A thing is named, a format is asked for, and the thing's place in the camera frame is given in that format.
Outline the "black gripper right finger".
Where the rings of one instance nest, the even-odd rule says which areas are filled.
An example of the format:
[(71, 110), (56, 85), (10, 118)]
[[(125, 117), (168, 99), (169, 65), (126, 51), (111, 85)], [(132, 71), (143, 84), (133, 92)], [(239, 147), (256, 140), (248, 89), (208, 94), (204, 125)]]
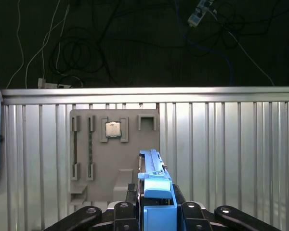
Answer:
[(222, 205), (213, 212), (203, 204), (187, 201), (179, 186), (173, 184), (178, 205), (179, 231), (277, 231), (267, 224), (235, 207)]

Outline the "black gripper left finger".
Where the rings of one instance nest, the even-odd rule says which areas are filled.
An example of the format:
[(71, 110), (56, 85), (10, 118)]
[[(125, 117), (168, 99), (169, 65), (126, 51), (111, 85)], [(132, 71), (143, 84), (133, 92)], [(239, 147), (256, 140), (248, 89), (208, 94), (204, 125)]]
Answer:
[(136, 231), (136, 188), (129, 184), (126, 201), (114, 202), (103, 212), (95, 206), (85, 206), (71, 215), (61, 219), (47, 231)]

